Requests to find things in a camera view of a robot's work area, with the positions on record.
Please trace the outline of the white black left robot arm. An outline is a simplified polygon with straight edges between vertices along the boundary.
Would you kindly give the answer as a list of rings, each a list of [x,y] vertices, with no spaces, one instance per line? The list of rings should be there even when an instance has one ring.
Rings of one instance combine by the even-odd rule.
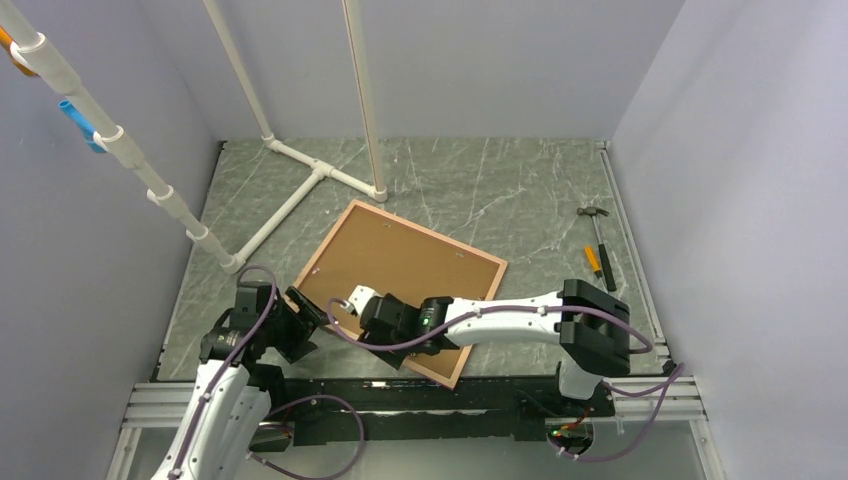
[[[234,304],[203,336],[192,395],[156,479],[231,479],[263,420],[287,406],[281,367],[264,364],[273,349],[294,363],[317,346],[326,314],[298,289],[238,283]]]

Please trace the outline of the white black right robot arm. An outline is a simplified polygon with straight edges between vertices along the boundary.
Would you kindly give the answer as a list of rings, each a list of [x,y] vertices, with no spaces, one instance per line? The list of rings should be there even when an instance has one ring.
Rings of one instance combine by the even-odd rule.
[[[359,285],[348,298],[366,349],[398,363],[410,355],[434,356],[476,344],[533,342],[566,354],[555,373],[551,401],[574,415],[604,378],[629,374],[629,307],[578,279],[536,297],[483,301],[429,297],[414,306]]]

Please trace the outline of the pink wooden picture frame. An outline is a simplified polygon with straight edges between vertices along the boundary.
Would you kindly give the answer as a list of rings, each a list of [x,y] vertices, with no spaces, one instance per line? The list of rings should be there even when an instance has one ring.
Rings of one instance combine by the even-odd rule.
[[[446,235],[359,200],[341,214],[294,282],[320,308],[332,297],[345,299],[358,285],[419,305],[433,296],[491,300],[508,263]],[[331,328],[315,333],[318,348],[287,368],[296,378],[412,377],[416,374],[452,389],[470,348],[415,356],[400,369],[350,345]]]

